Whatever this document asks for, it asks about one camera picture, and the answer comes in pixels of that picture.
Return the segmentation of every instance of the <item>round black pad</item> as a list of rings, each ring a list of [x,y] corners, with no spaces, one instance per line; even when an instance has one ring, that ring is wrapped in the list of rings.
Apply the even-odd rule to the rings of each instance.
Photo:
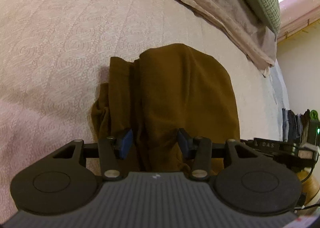
[[[232,208],[250,215],[275,215],[291,210],[301,194],[297,176],[271,159],[240,159],[222,170],[214,188]]]
[[[66,189],[70,182],[71,179],[67,174],[52,171],[36,176],[33,185],[41,192],[55,193]]]
[[[73,211],[96,190],[95,175],[70,159],[40,160],[18,173],[10,187],[17,208],[38,215]]]

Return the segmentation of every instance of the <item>white wall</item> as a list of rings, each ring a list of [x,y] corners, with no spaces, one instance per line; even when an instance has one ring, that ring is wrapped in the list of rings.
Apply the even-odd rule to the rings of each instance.
[[[278,44],[277,59],[287,86],[290,109],[320,113],[320,21]],[[320,161],[313,172],[320,181]]]

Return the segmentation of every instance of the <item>brown towel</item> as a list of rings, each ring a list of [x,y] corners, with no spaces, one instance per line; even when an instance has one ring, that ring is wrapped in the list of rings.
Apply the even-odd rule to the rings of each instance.
[[[240,138],[227,71],[213,57],[183,44],[149,49],[133,63],[112,57],[109,84],[101,85],[92,121],[99,138],[133,129],[137,150],[125,160],[128,171],[189,172],[177,128],[215,143]],[[139,168],[137,158],[142,159]],[[222,168],[221,159],[212,160],[211,174]]]

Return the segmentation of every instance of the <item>beige blanket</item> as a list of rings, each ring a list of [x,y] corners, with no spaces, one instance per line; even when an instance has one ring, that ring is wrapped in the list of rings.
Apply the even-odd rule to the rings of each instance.
[[[265,76],[276,61],[276,36],[245,0],[181,0],[202,14],[254,62]]]
[[[183,43],[228,71],[243,139],[282,137],[277,78],[176,0],[0,0],[0,223],[17,209],[10,181],[69,141],[94,142],[90,111],[111,56]]]

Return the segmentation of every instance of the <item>textured bedspread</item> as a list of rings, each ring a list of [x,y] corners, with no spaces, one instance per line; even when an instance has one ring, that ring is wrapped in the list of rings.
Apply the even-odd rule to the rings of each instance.
[[[0,0],[0,223],[9,184],[61,145],[95,140],[90,109],[111,56],[180,42],[229,72],[243,139],[282,137],[279,67],[264,78],[228,37],[177,0]]]

